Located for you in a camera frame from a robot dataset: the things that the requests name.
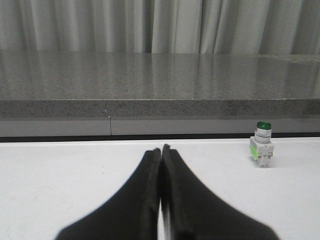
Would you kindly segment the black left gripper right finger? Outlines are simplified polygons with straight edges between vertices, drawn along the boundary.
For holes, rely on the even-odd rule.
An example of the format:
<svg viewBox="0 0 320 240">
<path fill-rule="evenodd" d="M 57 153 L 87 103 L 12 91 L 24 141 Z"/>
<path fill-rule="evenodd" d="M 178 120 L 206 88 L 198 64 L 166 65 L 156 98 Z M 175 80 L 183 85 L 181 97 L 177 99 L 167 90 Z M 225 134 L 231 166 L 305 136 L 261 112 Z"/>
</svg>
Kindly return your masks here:
<svg viewBox="0 0 320 240">
<path fill-rule="evenodd" d="M 211 192 L 177 150 L 162 149 L 161 208 L 167 240 L 276 240 L 267 225 Z"/>
</svg>

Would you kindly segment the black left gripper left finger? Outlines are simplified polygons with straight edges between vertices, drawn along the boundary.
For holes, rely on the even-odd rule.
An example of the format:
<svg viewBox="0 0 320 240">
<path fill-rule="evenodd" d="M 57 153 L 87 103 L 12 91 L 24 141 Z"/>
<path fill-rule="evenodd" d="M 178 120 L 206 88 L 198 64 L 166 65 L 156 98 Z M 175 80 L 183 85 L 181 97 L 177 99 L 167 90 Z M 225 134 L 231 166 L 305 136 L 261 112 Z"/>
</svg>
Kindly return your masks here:
<svg viewBox="0 0 320 240">
<path fill-rule="evenodd" d="M 156 240 L 161 151 L 147 150 L 126 183 L 102 206 L 65 227 L 58 240 Z"/>
</svg>

